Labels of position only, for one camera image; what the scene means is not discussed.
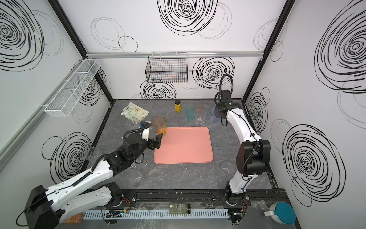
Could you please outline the amber plastic cup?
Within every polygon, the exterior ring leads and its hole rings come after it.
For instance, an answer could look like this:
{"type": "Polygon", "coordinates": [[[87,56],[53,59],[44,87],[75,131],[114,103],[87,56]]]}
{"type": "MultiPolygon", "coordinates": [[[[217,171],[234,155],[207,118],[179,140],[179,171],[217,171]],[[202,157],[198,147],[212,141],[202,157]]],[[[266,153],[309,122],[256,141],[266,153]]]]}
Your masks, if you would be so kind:
{"type": "Polygon", "coordinates": [[[166,119],[162,116],[158,116],[153,120],[153,126],[156,130],[156,135],[166,134],[166,119]]]}

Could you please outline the clear faceted glass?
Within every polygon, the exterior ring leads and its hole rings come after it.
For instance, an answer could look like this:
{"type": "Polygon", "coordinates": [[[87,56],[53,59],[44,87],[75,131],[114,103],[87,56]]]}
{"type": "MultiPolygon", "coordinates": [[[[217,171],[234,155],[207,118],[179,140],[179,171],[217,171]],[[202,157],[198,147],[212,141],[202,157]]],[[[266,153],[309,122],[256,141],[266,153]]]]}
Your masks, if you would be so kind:
{"type": "Polygon", "coordinates": [[[206,119],[206,113],[203,110],[197,110],[195,115],[195,123],[202,126],[206,119]]]}

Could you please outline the blue plastic cup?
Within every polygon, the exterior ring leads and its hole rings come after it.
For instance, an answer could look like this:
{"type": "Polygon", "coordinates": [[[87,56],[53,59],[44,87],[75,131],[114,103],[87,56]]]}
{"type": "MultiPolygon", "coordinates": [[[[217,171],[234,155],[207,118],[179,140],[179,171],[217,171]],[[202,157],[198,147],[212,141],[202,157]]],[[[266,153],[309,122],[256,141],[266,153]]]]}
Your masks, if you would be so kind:
{"type": "Polygon", "coordinates": [[[210,108],[210,115],[209,115],[209,122],[213,123],[213,124],[220,121],[220,117],[215,115],[215,108],[216,108],[216,106],[212,106],[210,108]]]}

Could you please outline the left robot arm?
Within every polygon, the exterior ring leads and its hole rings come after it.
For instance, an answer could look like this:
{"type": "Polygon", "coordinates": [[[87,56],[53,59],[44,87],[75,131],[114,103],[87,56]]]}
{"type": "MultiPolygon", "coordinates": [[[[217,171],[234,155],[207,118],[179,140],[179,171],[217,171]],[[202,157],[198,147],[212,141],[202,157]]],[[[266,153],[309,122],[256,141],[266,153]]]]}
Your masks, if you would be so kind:
{"type": "Polygon", "coordinates": [[[151,126],[151,122],[143,121],[140,128],[126,131],[123,144],[111,153],[100,155],[88,170],[48,188],[39,185],[32,189],[22,212],[26,227],[54,229],[66,218],[105,205],[112,199],[122,202],[122,193],[116,184],[107,184],[91,192],[88,189],[129,168],[146,149],[159,149],[164,134],[150,138],[151,126]]]}

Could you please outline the pink plastic tray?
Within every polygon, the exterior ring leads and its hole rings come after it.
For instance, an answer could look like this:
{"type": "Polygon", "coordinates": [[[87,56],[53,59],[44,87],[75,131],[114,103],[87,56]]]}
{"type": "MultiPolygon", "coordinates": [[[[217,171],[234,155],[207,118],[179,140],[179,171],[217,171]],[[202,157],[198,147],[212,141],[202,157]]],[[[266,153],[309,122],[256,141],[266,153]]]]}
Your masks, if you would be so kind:
{"type": "Polygon", "coordinates": [[[214,159],[207,127],[166,129],[161,147],[154,150],[155,164],[210,163],[214,159]]]}

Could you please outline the pink plastic cup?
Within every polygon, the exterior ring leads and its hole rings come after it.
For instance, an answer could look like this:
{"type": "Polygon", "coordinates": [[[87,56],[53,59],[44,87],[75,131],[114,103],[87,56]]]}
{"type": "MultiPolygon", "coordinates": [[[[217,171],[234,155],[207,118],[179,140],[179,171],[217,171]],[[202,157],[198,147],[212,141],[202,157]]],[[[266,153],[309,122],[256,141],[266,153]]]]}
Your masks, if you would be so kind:
{"type": "Polygon", "coordinates": [[[196,109],[197,110],[203,110],[203,104],[201,103],[201,102],[199,102],[199,103],[196,103],[196,109]]]}

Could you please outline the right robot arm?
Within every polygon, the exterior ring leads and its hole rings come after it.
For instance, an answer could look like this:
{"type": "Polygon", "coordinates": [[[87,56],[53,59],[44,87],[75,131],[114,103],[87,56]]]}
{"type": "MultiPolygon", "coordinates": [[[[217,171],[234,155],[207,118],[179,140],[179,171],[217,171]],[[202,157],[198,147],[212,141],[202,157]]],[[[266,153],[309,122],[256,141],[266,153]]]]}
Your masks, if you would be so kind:
{"type": "Polygon", "coordinates": [[[271,145],[263,140],[249,124],[247,114],[231,98],[234,81],[231,75],[224,74],[219,81],[219,91],[214,97],[214,115],[231,124],[240,141],[235,163],[237,171],[225,188],[225,199],[230,205],[243,197],[248,185],[269,169],[271,145]]]}

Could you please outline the teal plastic cup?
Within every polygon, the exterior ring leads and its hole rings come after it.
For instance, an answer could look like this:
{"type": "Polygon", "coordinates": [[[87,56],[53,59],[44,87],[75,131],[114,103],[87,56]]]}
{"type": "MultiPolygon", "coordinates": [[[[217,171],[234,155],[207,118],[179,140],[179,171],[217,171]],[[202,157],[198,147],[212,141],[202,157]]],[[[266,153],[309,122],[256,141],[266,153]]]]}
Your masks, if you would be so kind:
{"type": "Polygon", "coordinates": [[[187,104],[185,106],[185,114],[188,121],[195,120],[196,110],[197,108],[195,104],[187,104]]]}

